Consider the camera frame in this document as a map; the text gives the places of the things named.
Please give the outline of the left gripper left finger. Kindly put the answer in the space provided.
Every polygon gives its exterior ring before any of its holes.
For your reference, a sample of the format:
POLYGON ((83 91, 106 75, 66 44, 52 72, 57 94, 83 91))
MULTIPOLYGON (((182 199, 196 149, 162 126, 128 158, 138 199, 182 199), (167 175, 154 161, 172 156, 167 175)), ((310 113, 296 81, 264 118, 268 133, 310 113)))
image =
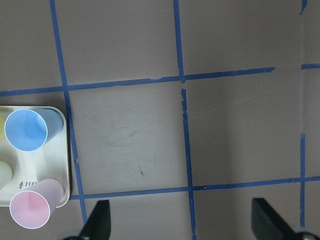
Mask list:
POLYGON ((109 200, 99 200, 78 235, 80 240, 108 240, 111 235, 109 200))

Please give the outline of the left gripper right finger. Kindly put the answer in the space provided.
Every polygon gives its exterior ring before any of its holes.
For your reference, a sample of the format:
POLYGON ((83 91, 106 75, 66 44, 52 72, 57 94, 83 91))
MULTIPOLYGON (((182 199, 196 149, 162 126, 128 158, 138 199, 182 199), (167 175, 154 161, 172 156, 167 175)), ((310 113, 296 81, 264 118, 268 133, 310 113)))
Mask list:
POLYGON ((299 240, 300 235, 264 198, 251 201, 251 229, 257 240, 299 240))

